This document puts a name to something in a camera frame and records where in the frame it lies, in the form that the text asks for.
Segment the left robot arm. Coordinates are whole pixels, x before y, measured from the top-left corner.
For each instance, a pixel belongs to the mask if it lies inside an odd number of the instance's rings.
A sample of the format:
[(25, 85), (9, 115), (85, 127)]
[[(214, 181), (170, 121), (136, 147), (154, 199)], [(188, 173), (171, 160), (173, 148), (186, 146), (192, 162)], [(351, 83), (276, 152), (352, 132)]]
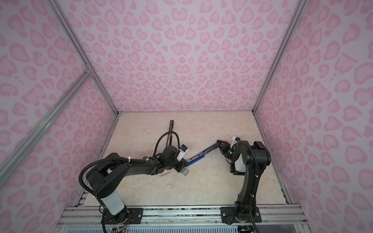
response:
[(92, 194), (99, 203), (114, 217), (125, 215), (126, 205), (117, 192), (117, 187), (127, 176), (158, 175), (165, 170), (174, 169), (186, 174), (188, 161), (171, 157), (130, 159), (112, 153), (108, 157), (95, 161), (79, 174), (79, 183), (83, 189)]

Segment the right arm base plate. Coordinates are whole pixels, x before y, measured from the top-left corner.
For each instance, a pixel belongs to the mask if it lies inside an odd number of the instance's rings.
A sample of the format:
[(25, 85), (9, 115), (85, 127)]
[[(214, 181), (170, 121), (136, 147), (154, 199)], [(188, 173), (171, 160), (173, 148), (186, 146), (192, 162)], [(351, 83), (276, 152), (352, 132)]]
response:
[(232, 225), (233, 223), (261, 223), (262, 218), (259, 211), (259, 208), (256, 207), (252, 217), (250, 217), (250, 212), (238, 212), (234, 207), (221, 207), (220, 208), (220, 217), (222, 223)]

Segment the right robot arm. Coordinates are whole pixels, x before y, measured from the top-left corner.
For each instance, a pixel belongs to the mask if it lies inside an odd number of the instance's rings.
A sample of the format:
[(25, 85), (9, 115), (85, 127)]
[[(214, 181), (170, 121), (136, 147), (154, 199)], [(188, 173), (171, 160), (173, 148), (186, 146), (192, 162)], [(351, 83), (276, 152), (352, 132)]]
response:
[(218, 140), (220, 152), (231, 161), (230, 172), (244, 176), (244, 182), (233, 207), (221, 207), (222, 223), (260, 223), (262, 221), (259, 208), (256, 206), (256, 194), (259, 180), (267, 166), (271, 163), (271, 155), (261, 141), (252, 145), (247, 141), (238, 141), (233, 146)]

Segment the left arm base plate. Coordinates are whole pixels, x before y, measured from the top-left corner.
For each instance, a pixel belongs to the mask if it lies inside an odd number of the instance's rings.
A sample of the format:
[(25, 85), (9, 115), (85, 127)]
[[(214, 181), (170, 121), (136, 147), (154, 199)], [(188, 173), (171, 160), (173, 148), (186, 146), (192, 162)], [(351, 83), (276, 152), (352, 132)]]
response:
[(109, 210), (105, 209), (101, 224), (105, 225), (125, 225), (125, 224), (140, 224), (143, 216), (143, 208), (127, 208), (125, 207), (118, 214), (113, 215)]

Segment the silver staple strips tray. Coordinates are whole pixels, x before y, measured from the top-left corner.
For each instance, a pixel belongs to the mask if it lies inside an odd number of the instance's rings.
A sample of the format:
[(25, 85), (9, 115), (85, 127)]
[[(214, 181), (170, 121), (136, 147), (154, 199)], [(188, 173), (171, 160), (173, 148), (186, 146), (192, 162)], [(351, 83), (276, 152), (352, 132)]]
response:
[(184, 176), (187, 176), (187, 174), (189, 173), (189, 170), (187, 168), (183, 168), (181, 169), (180, 173), (183, 174)]

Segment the red white staple box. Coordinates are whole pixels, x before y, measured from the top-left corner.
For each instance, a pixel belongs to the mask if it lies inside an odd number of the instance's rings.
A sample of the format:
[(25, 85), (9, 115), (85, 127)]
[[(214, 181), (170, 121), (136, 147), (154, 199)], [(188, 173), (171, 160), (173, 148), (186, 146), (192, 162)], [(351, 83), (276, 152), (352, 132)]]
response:
[(163, 172), (161, 172), (159, 175), (160, 176), (163, 176), (163, 175), (166, 175), (166, 174), (169, 174), (171, 173), (171, 170), (164, 170)]

